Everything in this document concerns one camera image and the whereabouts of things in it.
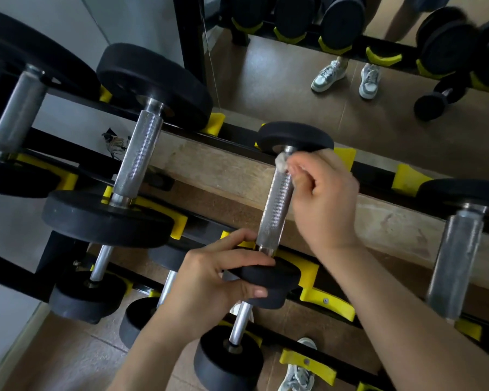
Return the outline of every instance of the reflected sneaker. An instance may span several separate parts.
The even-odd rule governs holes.
[[[338,60],[334,60],[315,77],[311,83],[311,89],[314,92],[323,92],[329,89],[335,81],[341,80],[345,76],[346,69],[340,65]]]
[[[307,337],[299,339],[298,342],[317,349],[315,342]],[[297,365],[288,365],[286,377],[278,391],[311,391],[313,383],[315,383],[315,375],[312,372]]]
[[[239,308],[241,307],[241,302],[234,304],[230,309],[230,314],[237,315],[239,313]],[[250,310],[250,317],[248,318],[250,322],[253,322],[253,311]]]
[[[361,98],[371,100],[375,97],[378,91],[378,83],[380,82],[380,67],[366,63],[360,72],[362,82],[359,86],[359,94]]]

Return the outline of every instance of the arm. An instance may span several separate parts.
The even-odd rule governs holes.
[[[358,182],[330,150],[288,159],[301,235],[337,280],[398,391],[489,390],[489,355],[398,282],[353,229]]]
[[[263,253],[232,249],[256,237],[240,229],[188,252],[170,294],[137,337],[109,391],[164,391],[189,342],[217,325],[235,303],[267,296],[263,287],[243,280],[224,282],[219,276],[225,269],[275,264]]]

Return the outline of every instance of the shorts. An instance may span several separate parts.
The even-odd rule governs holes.
[[[433,12],[445,7],[449,0],[405,0],[416,12]]]

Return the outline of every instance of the person's left arm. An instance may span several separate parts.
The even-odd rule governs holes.
[[[236,230],[201,249],[189,251],[165,302],[137,337],[108,391],[163,391],[189,342],[219,323],[241,300],[264,298],[267,290],[243,280],[224,282],[220,272],[250,265],[274,265],[274,259],[250,250],[233,250],[256,233]]]

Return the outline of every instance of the forearm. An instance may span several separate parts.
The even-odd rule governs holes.
[[[164,391],[186,342],[158,312],[141,331],[108,391]]]
[[[364,248],[318,254],[355,307],[399,391],[489,389],[489,356]]]

